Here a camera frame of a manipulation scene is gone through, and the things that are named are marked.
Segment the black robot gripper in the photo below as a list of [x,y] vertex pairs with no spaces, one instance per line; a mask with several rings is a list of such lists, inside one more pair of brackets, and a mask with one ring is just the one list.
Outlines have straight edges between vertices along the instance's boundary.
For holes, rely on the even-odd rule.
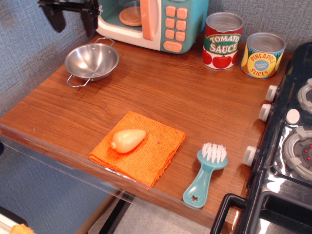
[[38,0],[45,16],[52,25],[53,29],[60,33],[64,30],[66,23],[63,10],[81,12],[86,35],[91,37],[98,28],[99,4],[97,0]]

